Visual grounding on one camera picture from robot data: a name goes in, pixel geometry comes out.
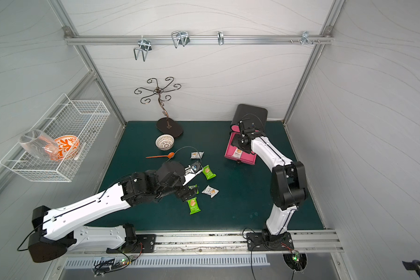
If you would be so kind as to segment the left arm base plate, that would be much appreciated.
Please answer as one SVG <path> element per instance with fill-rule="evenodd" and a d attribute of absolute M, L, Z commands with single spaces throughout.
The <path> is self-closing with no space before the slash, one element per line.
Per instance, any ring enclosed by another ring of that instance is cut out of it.
<path fill-rule="evenodd" d="M 124 243 L 117 248 L 107 248 L 107 254 L 132 254 L 132 253 L 153 253 L 155 242 L 155 234 L 140 234 L 126 237 Z"/>

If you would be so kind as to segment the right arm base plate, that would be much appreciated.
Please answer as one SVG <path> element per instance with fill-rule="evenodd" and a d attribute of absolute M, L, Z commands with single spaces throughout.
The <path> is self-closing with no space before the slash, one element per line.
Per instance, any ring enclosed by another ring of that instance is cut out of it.
<path fill-rule="evenodd" d="M 246 233 L 247 248 L 251 252 L 293 251 L 294 243 L 289 232 L 278 236 L 261 233 Z"/>

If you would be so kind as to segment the green cookie pack barcode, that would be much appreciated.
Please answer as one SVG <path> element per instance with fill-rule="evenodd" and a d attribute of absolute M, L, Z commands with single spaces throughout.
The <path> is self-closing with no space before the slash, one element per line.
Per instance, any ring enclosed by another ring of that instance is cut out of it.
<path fill-rule="evenodd" d="M 198 185 L 197 184 L 196 185 L 189 186 L 189 189 L 190 190 L 193 190 L 196 194 L 199 193 L 199 188 L 198 188 Z"/>

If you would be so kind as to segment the white cookie pack top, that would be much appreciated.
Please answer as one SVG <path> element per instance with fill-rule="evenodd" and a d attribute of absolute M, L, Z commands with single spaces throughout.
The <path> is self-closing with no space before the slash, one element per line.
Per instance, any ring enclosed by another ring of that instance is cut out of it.
<path fill-rule="evenodd" d="M 192 152 L 191 153 L 191 156 L 190 156 L 190 159 L 199 159 L 199 160 L 201 160 L 202 158 L 203 158 L 203 156 L 204 156 L 204 152 Z"/>

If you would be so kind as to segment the black pink drawer cabinet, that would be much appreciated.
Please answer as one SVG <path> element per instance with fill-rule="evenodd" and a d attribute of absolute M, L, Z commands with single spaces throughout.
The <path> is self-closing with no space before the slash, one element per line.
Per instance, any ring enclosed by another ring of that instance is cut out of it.
<path fill-rule="evenodd" d="M 231 122 L 230 139 L 225 151 L 226 159 L 254 165 L 257 155 L 251 149 L 254 136 L 264 133 L 268 110 L 266 108 L 240 104 Z"/>

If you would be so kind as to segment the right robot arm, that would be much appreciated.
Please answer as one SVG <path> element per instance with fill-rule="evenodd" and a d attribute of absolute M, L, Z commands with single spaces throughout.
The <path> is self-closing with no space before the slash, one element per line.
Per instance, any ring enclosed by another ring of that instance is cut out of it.
<path fill-rule="evenodd" d="M 285 235 L 293 214 L 308 197 L 305 166 L 286 157 L 254 124 L 246 127 L 245 120 L 240 120 L 237 126 L 239 134 L 234 145 L 242 152 L 260 157 L 271 171 L 273 208 L 262 236 L 266 241 L 276 241 Z"/>

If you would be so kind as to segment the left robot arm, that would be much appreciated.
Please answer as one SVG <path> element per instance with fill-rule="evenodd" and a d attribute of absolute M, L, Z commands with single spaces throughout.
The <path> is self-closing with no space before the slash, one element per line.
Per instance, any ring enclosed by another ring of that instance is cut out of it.
<path fill-rule="evenodd" d="M 39 206 L 33 210 L 27 251 L 35 263 L 81 250 L 151 253 L 153 234 L 137 236 L 135 227 L 128 223 L 111 227 L 91 227 L 89 223 L 141 204 L 158 203 L 171 194 L 183 202 L 190 200 L 198 190 L 188 184 L 202 172 L 200 161 L 187 167 L 175 161 L 165 162 L 158 170 L 125 176 L 108 189 L 77 203 L 53 209 Z"/>

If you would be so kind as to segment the white cookie pack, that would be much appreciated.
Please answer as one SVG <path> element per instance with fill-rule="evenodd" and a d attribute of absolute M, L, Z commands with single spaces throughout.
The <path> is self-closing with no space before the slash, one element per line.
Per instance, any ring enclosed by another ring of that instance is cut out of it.
<path fill-rule="evenodd" d="M 233 158 L 240 159 L 242 157 L 243 151 L 241 149 L 236 148 L 232 154 Z"/>
<path fill-rule="evenodd" d="M 214 198 L 218 193 L 219 193 L 219 190 L 217 190 L 217 189 L 215 189 L 215 188 L 213 188 L 213 187 L 211 187 L 210 185 L 208 185 L 203 191 L 202 191 L 202 193 L 203 194 L 206 194 L 206 195 L 208 195 L 208 196 L 210 196 L 211 198 Z"/>
<path fill-rule="evenodd" d="M 192 152 L 191 153 L 191 156 L 190 156 L 190 159 L 199 159 L 199 160 L 201 160 L 202 158 L 203 158 L 203 156 L 204 156 L 204 152 Z"/>

